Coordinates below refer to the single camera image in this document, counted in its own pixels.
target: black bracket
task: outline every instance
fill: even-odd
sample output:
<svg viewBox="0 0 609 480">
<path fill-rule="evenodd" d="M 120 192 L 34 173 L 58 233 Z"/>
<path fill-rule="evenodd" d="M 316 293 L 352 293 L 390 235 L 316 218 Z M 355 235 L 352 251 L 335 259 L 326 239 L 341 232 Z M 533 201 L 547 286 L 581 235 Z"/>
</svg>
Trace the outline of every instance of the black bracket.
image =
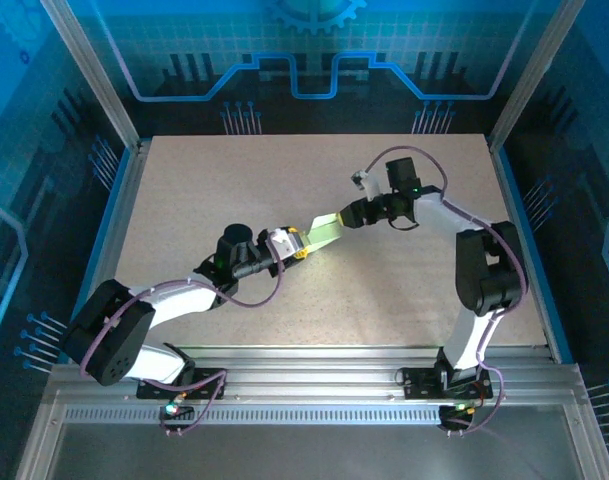
<svg viewBox="0 0 609 480">
<path fill-rule="evenodd" d="M 493 388 L 489 373 L 481 369 L 469 383 L 444 390 L 434 368 L 400 368 L 395 376 L 396 383 L 404 390 L 405 400 L 452 399 L 476 400 L 493 398 Z"/>
<path fill-rule="evenodd" d="M 204 380 L 205 378 L 210 377 L 211 375 L 215 375 L 216 373 L 224 370 L 223 368 L 194 368 L 193 369 L 193 377 L 189 380 L 190 383 L 197 383 L 200 380 Z M 202 388 L 197 390 L 191 390 L 186 396 L 185 401 L 190 400 L 208 400 L 215 393 L 215 389 L 217 389 L 217 385 L 219 383 L 218 380 L 213 380 L 212 382 L 207 383 Z M 226 389 L 226 383 L 222 385 L 220 391 L 218 392 L 215 400 L 221 400 L 224 396 L 224 390 Z M 178 392 L 169 392 L 168 390 L 162 390 L 161 388 L 154 387 L 146 382 L 140 382 L 137 387 L 136 397 L 140 400 L 164 400 L 170 402 L 177 396 Z"/>
</svg>

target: circuit pattern graphic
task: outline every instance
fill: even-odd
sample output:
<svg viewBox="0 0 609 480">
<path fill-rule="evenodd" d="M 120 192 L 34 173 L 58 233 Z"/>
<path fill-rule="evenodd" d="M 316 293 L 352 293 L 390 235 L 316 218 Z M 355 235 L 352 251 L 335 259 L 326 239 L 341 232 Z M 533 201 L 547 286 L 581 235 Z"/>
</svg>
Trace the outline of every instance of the circuit pattern graphic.
<svg viewBox="0 0 609 480">
<path fill-rule="evenodd" d="M 266 8 L 285 28 L 294 27 L 298 33 L 317 35 L 342 28 L 347 19 L 357 18 L 356 10 L 365 7 L 365 0 L 267 0 Z"/>
<path fill-rule="evenodd" d="M 0 0 L 0 23 L 22 51 L 30 51 L 42 32 L 41 8 L 38 0 Z"/>
</svg>

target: metal plate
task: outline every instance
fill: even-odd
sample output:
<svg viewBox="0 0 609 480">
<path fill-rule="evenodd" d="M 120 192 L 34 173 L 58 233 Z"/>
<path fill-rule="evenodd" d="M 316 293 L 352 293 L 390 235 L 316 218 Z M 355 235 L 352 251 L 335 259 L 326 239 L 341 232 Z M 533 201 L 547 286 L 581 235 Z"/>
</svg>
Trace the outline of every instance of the metal plate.
<svg viewBox="0 0 609 480">
<path fill-rule="evenodd" d="M 221 372 L 221 368 L 196 368 L 193 370 L 193 379 L 191 383 L 197 383 L 200 380 L 204 380 L 212 375 Z M 208 400 L 215 393 L 218 382 L 209 382 L 202 388 L 191 390 L 186 396 L 186 400 Z M 216 400 L 221 400 L 224 396 L 224 390 L 226 384 L 220 388 L 220 391 L 215 397 Z M 169 392 L 168 390 L 162 390 L 161 388 L 154 387 L 146 382 L 139 382 L 137 386 L 137 393 L 135 395 L 140 400 L 165 400 L 171 401 L 177 396 L 177 392 Z"/>
</svg>

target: speckled work surface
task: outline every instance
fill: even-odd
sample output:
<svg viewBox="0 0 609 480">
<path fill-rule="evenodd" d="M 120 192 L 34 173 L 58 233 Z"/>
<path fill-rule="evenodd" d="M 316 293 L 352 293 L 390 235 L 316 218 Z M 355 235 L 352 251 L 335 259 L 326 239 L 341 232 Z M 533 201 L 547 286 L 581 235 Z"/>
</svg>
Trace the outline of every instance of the speckled work surface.
<svg viewBox="0 0 609 480">
<path fill-rule="evenodd" d="M 131 286 L 184 277 L 213 253 L 230 223 L 255 233 L 307 229 L 315 216 L 359 198 L 351 174 L 398 144 L 422 147 L 442 162 L 453 201 L 506 219 L 481 135 L 155 137 L 116 277 Z M 389 155 L 384 160 L 401 157 Z M 414 158 L 422 182 L 441 185 L 434 167 Z M 384 166 L 374 172 L 384 187 Z M 449 245 L 424 228 L 347 230 L 288 270 L 269 305 L 187 315 L 151 336 L 177 345 L 439 345 L 459 310 L 454 259 Z M 274 282 L 268 273 L 244 279 L 237 298 L 261 300 Z M 545 343 L 530 295 L 493 343 Z"/>
</svg>

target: robotic arm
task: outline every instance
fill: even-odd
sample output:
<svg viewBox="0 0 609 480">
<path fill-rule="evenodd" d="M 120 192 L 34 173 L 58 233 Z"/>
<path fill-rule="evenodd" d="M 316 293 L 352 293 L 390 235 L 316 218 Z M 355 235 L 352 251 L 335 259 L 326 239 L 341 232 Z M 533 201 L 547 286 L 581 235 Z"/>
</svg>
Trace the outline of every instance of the robotic arm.
<svg viewBox="0 0 609 480">
<path fill-rule="evenodd" d="M 166 282 L 164 288 L 129 289 L 116 280 L 102 283 L 64 333 L 62 351 L 82 365 L 91 350 L 86 372 L 105 386 L 122 378 L 144 378 L 176 386 L 192 383 L 192 360 L 172 345 L 145 345 L 147 333 L 163 322 L 213 310 L 227 300 L 240 304 L 232 298 L 240 279 L 264 270 L 277 276 L 280 265 L 289 268 L 306 256 L 308 239 L 295 228 L 264 230 L 256 244 L 252 235 L 246 225 L 229 225 L 212 257 L 186 280 Z M 97 342 L 107 320 L 138 295 L 142 298 L 132 303 Z"/>
<path fill-rule="evenodd" d="M 502 312 L 522 295 L 519 275 L 508 252 L 482 225 L 499 234 L 523 264 L 517 230 L 510 222 L 491 225 L 481 219 L 474 221 L 473 215 L 444 200 L 439 188 L 422 186 L 411 158 L 388 162 L 386 170 L 392 192 L 380 194 L 372 175 L 357 172 L 352 179 L 366 190 L 367 197 L 348 205 L 340 216 L 348 228 L 361 228 L 381 220 L 388 220 L 399 230 L 426 226 L 455 248 L 455 285 L 462 305 L 455 328 L 439 351 L 434 371 L 422 373 L 424 380 L 420 380 L 433 377 L 428 381 L 437 387 L 437 394 L 453 398 L 453 392 L 479 381 L 480 375 L 488 375 L 480 371 L 479 362 L 484 360 L 484 351 Z M 395 227 L 393 222 L 399 217 L 408 219 L 412 226 Z M 417 375 L 408 373 L 406 380 L 417 383 Z M 491 391 L 486 392 L 487 398 L 490 395 Z"/>
<path fill-rule="evenodd" d="M 145 344 L 151 328 L 187 313 L 218 308 L 227 301 L 248 306 L 233 298 L 240 279 L 268 270 L 278 276 L 279 285 L 282 268 L 300 263 L 311 251 L 338 238 L 342 227 L 357 229 L 387 220 L 398 230 L 426 226 L 455 247 L 455 284 L 462 304 L 452 335 L 440 348 L 434 366 L 401 369 L 405 398 L 471 400 L 480 393 L 491 398 L 488 371 L 479 364 L 502 313 L 522 294 L 514 263 L 517 258 L 523 264 L 516 228 L 510 222 L 491 226 L 445 200 L 439 188 L 422 186 L 411 158 L 388 162 L 386 168 L 391 193 L 380 193 L 372 175 L 357 172 L 352 179 L 366 191 L 366 197 L 339 214 L 318 217 L 308 234 L 292 227 L 264 230 L 254 243 L 250 228 L 229 225 L 212 257 L 184 280 L 165 282 L 157 290 L 129 288 L 116 280 L 102 283 L 65 332 L 62 351 L 101 385 L 137 378 L 183 392 L 182 387 L 194 385 L 199 378 L 195 364 L 172 345 Z M 411 226 L 396 227 L 399 217 L 405 217 Z M 515 254 L 513 260 L 507 250 Z M 483 391 L 471 391 L 470 385 Z"/>
</svg>

